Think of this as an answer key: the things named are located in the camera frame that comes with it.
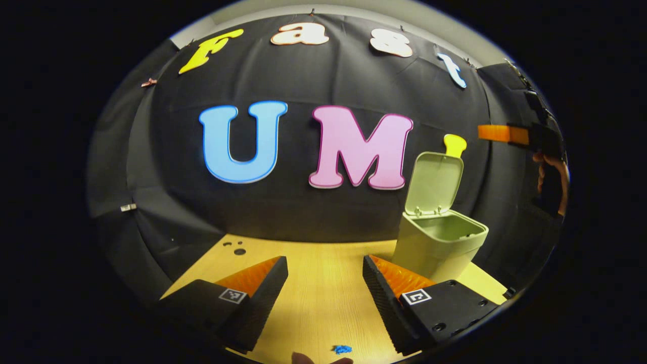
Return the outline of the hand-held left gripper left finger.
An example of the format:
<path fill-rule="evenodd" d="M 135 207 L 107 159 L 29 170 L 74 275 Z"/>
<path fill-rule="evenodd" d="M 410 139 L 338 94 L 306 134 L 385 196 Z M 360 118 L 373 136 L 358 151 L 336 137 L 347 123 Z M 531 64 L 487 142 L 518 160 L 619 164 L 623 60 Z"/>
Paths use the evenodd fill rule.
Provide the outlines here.
<path fill-rule="evenodd" d="M 254 350 L 289 275 L 285 256 L 257 263 L 215 283 L 196 279 L 159 300 L 159 316 L 241 354 Z"/>

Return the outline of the wooden desktop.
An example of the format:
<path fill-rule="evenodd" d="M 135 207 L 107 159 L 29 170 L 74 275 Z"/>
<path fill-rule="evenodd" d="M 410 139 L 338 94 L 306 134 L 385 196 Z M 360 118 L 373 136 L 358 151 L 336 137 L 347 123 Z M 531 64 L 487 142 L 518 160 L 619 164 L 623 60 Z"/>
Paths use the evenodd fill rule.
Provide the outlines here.
<path fill-rule="evenodd" d="M 394 240 L 305 243 L 225 235 L 171 287 L 195 279 L 219 281 L 275 256 L 285 256 L 289 276 L 254 350 L 245 358 L 263 364 L 289 364 L 293 352 L 315 364 L 338 359 L 333 346 L 352 348 L 355 364 L 392 364 L 404 359 L 382 323 L 362 276 L 366 254 L 390 259 Z"/>

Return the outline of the black backdrop cloth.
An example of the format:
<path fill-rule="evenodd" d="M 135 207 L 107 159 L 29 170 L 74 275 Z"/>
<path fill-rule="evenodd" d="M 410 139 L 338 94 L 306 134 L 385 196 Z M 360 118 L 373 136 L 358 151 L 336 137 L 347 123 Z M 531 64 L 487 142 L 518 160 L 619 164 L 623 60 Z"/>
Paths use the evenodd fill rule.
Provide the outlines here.
<path fill-rule="evenodd" d="M 149 78 L 158 83 L 142 88 Z M 547 211 L 532 155 L 478 138 L 478 126 L 537 121 L 524 90 L 504 57 L 472 64 L 353 16 L 288 14 L 183 48 L 168 40 L 99 116 L 88 210 L 116 274 L 151 302 L 228 234 L 396 239 L 416 159 L 446 154 L 463 161 L 453 210 L 488 226 L 473 262 L 519 292 L 563 217 Z"/>

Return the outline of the pale green desktop garbage bin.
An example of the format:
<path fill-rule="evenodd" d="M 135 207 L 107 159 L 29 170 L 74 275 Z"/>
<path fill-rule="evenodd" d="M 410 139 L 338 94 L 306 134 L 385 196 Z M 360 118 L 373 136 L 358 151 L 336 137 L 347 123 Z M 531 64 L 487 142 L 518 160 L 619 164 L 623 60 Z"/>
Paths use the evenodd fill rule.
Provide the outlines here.
<path fill-rule="evenodd" d="M 395 265 L 439 283 L 457 279 L 472 262 L 488 226 L 453 210 L 462 175 L 459 157 L 418 156 L 391 258 Z"/>

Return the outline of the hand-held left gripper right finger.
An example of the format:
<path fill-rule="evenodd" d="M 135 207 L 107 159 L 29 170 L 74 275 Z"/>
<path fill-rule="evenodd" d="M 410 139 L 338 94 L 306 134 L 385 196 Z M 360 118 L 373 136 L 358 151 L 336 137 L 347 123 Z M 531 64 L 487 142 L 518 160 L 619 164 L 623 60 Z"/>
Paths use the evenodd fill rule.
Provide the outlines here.
<path fill-rule="evenodd" d="M 362 276 L 395 350 L 404 355 L 450 342 L 499 306 L 456 280 L 435 283 L 372 254 Z"/>

